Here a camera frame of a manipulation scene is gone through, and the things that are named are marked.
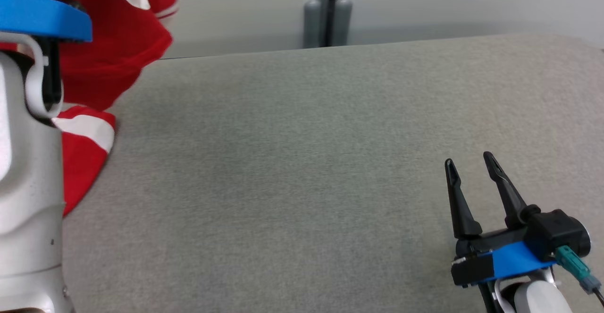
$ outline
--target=teal connector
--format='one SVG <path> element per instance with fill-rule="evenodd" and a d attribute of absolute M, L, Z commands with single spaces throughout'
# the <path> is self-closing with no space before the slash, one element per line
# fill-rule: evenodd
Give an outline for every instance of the teal connector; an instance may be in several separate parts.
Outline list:
<path fill-rule="evenodd" d="M 600 281 L 591 275 L 591 270 L 585 265 L 585 262 L 569 246 L 561 246 L 556 249 L 556 262 L 579 281 L 583 291 L 587 294 L 592 294 L 602 287 Z"/>

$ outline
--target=green cable connector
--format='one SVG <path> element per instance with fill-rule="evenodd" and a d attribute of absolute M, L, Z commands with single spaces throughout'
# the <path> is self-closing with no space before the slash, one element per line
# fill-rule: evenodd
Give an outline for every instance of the green cable connector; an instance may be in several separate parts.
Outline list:
<path fill-rule="evenodd" d="M 581 258 L 576 255 L 569 246 L 561 246 L 556 249 L 556 262 L 574 276 L 587 294 L 598 291 L 602 284 Z"/>

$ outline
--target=gray carpet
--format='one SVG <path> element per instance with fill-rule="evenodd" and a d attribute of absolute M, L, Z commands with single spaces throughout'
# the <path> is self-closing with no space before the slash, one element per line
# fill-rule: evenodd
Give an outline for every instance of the gray carpet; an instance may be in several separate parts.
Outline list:
<path fill-rule="evenodd" d="M 65 220 L 86 313 L 482 312 L 453 285 L 444 162 L 485 231 L 494 152 L 528 203 L 580 219 L 604 278 L 604 55 L 554 35 L 171 59 L 112 111 Z M 562 270 L 576 313 L 601 309 Z"/>

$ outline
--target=white stripe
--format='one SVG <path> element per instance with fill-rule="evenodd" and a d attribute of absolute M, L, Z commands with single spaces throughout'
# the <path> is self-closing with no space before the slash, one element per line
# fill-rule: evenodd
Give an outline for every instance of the white stripe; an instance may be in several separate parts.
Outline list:
<path fill-rule="evenodd" d="M 111 124 L 89 115 L 77 115 L 71 119 L 53 118 L 54 125 L 62 132 L 88 137 L 109 153 L 113 147 L 115 132 Z"/>
<path fill-rule="evenodd" d="M 156 16 L 157 18 L 162 18 L 163 16 L 168 16 L 168 14 L 171 14 L 171 13 L 177 12 L 177 10 L 178 10 L 178 1 L 175 1 L 175 3 L 173 3 L 173 4 L 172 4 L 172 6 L 170 6 L 169 8 L 167 8 L 167 9 L 165 9 L 165 10 L 162 10 L 162 11 L 160 11 L 160 12 L 157 12 L 157 13 L 155 14 L 155 16 Z"/>

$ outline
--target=red cloth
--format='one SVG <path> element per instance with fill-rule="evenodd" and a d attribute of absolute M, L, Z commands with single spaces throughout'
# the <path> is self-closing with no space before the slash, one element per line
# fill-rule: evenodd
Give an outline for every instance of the red cloth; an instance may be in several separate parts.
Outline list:
<path fill-rule="evenodd" d="M 75 106 L 53 121 L 63 131 L 65 216 L 84 198 L 103 168 L 113 146 L 115 116 Z"/>
<path fill-rule="evenodd" d="M 153 10 L 126 0 L 77 1 L 92 19 L 93 41 L 61 44 L 65 101 L 104 110 L 164 54 L 172 37 Z"/>

